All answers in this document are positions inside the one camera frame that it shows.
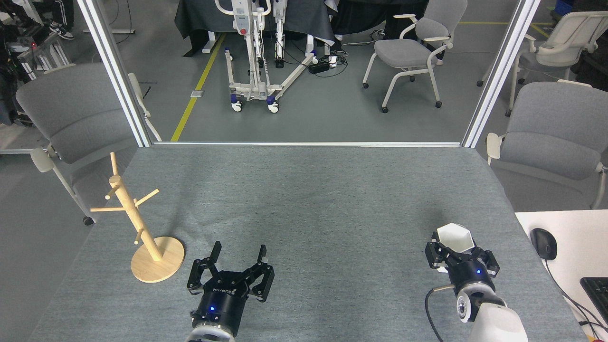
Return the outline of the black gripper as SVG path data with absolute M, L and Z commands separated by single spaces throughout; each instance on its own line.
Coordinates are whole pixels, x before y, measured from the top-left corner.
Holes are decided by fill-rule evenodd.
M 267 301 L 275 273 L 273 266 L 267 262 L 265 245 L 260 246 L 257 262 L 243 273 L 224 270 L 219 272 L 215 263 L 221 248 L 221 242 L 215 242 L 209 257 L 193 261 L 187 290 L 191 295 L 203 292 L 203 297 L 198 308 L 191 312 L 192 327 L 212 325 L 230 336 L 236 336 L 248 295 L 256 296 L 261 303 Z M 202 285 L 200 280 L 204 270 L 211 272 L 211 279 Z M 252 287 L 260 276 L 261 282 Z
M 455 294 L 466 285 L 476 282 L 482 282 L 492 287 L 491 277 L 496 277 L 500 271 L 493 252 L 481 247 L 471 249 L 470 260 L 459 263 L 458 253 L 439 240 L 437 231 L 432 233 L 431 241 L 427 242 L 424 253 L 430 268 L 434 270 L 439 267 L 447 268 Z

